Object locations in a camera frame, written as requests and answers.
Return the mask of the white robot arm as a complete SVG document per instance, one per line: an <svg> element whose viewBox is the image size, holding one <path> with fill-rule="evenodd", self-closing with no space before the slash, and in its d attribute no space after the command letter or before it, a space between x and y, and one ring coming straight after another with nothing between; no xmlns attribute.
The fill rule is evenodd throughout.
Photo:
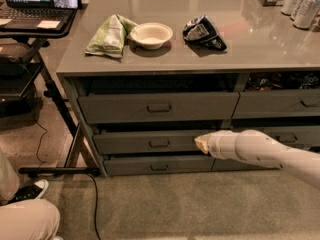
<svg viewBox="0 0 320 240"><path fill-rule="evenodd" d="M220 130L195 138L204 153L221 160L278 168L309 185L320 188L320 154L286 146L257 131Z"/></svg>

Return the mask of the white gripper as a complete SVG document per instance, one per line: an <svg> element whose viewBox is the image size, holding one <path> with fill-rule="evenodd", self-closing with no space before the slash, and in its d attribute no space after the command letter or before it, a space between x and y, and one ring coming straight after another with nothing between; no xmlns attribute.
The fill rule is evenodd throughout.
<svg viewBox="0 0 320 240"><path fill-rule="evenodd" d="M222 130L214 133L200 135L195 138L196 146L202 152L208 152L217 159L238 160L239 156L236 152L236 139L238 133Z"/></svg>

